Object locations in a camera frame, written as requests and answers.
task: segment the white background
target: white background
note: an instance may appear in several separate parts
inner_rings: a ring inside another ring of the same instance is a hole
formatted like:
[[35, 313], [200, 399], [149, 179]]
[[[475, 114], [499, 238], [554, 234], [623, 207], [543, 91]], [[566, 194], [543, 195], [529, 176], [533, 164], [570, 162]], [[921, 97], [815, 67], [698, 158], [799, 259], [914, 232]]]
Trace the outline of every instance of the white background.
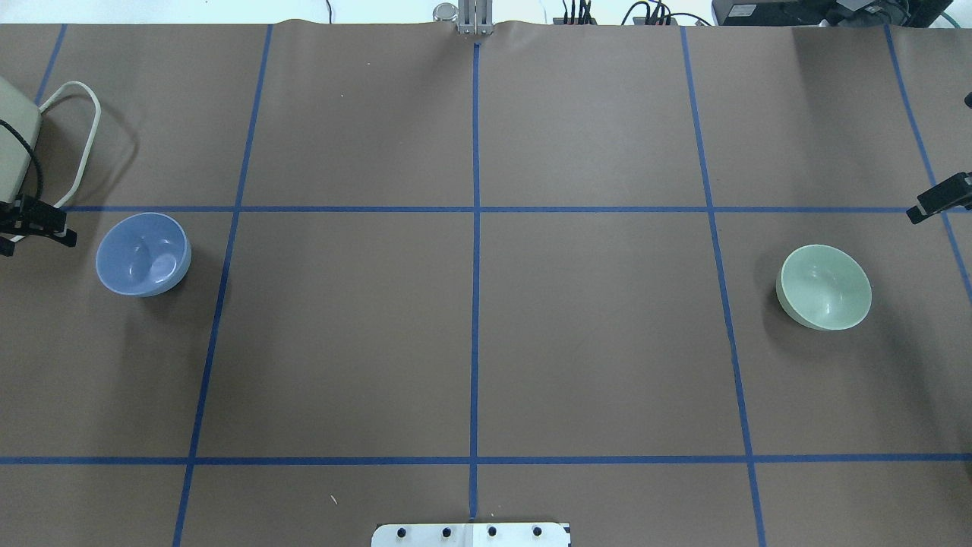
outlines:
[[[410, 23], [432, 20], [442, 0], [330, 0], [335, 23]], [[619, 24], [633, 0], [594, 0], [598, 24]], [[666, 0], [674, 12], [712, 21], [711, 0]], [[560, 0], [494, 0], [494, 22], [545, 23], [564, 12]], [[633, 15], [642, 16], [644, 7]], [[955, 0], [948, 13], [972, 27], [972, 0]], [[268, 23], [289, 18], [327, 22], [324, 0], [0, 0], [0, 22]], [[682, 18], [681, 24], [691, 24]], [[934, 26], [950, 26], [942, 19]]]

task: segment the white label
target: white label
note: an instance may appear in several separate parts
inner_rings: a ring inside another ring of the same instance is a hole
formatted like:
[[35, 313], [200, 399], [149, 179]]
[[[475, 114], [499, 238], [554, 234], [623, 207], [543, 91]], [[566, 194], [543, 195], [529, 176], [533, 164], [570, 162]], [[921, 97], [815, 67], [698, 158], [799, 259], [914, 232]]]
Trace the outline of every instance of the white label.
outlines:
[[756, 11], [756, 5], [755, 4], [739, 4], [739, 5], [733, 6], [732, 9], [729, 10], [729, 15], [726, 16], [726, 17], [730, 17], [730, 18], [747, 18], [747, 17], [749, 17], [749, 16], [752, 15], [752, 12], [755, 12], [755, 11]]

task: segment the white cable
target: white cable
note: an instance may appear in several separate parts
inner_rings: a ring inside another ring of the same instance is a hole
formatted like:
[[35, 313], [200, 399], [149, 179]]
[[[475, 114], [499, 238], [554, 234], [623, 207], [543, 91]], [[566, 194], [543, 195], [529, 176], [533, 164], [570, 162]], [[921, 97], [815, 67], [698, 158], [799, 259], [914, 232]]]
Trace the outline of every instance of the white cable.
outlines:
[[[60, 208], [74, 198], [74, 194], [78, 192], [78, 187], [81, 186], [81, 177], [85, 174], [85, 167], [87, 167], [87, 157], [91, 153], [91, 144], [94, 143], [94, 134], [98, 132], [98, 123], [101, 121], [101, 102], [98, 100], [98, 95], [94, 94], [94, 91], [92, 91], [91, 88], [89, 88], [86, 84], [73, 81], [67, 82], [60, 88], [57, 88], [57, 91], [51, 95], [51, 98], [44, 101], [44, 104], [42, 104], [40, 108], [41, 114], [44, 114], [48, 108], [51, 108], [51, 105], [57, 102], [61, 94], [64, 93], [64, 90], [71, 86], [78, 86], [79, 88], [82, 88], [83, 90], [87, 91], [87, 94], [91, 97], [91, 102], [94, 103], [94, 121], [91, 122], [91, 131], [87, 134], [85, 150], [81, 153], [81, 162], [78, 164], [78, 173], [74, 176], [74, 184], [71, 185], [71, 188], [67, 191], [67, 194], [65, 194], [63, 198], [54, 204], [54, 207], [57, 208]], [[24, 236], [15, 236], [11, 237], [10, 241], [16, 243], [23, 238]]]

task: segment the brown table surface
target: brown table surface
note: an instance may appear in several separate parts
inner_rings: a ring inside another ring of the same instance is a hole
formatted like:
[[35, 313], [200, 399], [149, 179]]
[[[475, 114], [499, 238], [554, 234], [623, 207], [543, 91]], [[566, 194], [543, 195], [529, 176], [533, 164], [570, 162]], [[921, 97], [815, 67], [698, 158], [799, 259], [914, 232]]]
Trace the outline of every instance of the brown table surface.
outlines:
[[[0, 263], [0, 544], [968, 545], [972, 34], [504, 23], [0, 26], [104, 106], [77, 248]], [[45, 115], [55, 199], [90, 103]], [[138, 211], [192, 265], [99, 283]], [[869, 274], [796, 325], [792, 249]]]

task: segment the light green bowl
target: light green bowl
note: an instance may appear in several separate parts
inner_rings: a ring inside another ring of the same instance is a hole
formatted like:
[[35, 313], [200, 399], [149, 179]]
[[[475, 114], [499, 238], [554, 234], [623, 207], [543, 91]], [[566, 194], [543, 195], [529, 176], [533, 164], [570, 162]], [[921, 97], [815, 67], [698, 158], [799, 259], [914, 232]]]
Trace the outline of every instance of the light green bowl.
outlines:
[[801, 325], [841, 331], [863, 321], [871, 310], [871, 282], [846, 252], [807, 245], [783, 261], [777, 275], [777, 298]]

